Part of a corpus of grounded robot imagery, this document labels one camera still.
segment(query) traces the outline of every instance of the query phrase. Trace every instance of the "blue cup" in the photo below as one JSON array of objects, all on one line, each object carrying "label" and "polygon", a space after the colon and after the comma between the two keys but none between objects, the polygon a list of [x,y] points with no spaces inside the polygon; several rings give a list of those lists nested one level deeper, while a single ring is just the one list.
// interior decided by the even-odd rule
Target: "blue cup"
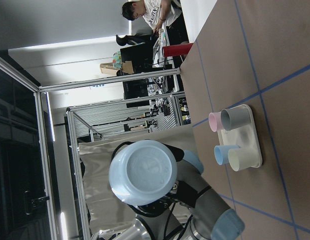
[{"label": "blue cup", "polygon": [[216,161],[219,165],[228,163],[228,151],[230,149],[237,149],[238,145],[217,145],[214,148]]}]

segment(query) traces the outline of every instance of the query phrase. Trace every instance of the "man's hand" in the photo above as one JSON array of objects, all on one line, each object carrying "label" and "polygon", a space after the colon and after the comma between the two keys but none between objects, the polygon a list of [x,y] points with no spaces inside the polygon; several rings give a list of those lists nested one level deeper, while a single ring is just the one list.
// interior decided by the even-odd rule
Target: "man's hand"
[{"label": "man's hand", "polygon": [[158,34],[158,31],[162,28],[164,21],[159,20],[156,27],[153,29],[154,34]]}]

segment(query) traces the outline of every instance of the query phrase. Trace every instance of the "red cylinder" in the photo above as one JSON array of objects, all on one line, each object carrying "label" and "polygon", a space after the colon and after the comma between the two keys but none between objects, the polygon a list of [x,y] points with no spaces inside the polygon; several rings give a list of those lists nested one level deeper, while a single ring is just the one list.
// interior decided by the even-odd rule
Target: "red cylinder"
[{"label": "red cylinder", "polygon": [[193,43],[163,46],[164,57],[186,55],[189,53],[191,46],[193,46]]}]

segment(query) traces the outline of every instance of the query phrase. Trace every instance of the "person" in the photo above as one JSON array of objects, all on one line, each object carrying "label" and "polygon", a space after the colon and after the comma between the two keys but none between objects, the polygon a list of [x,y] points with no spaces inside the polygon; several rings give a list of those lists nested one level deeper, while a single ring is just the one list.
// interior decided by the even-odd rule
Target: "person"
[{"label": "person", "polygon": [[123,4],[122,15],[130,21],[143,17],[154,34],[166,23],[171,45],[188,42],[182,11],[173,7],[171,0],[129,1]]}]

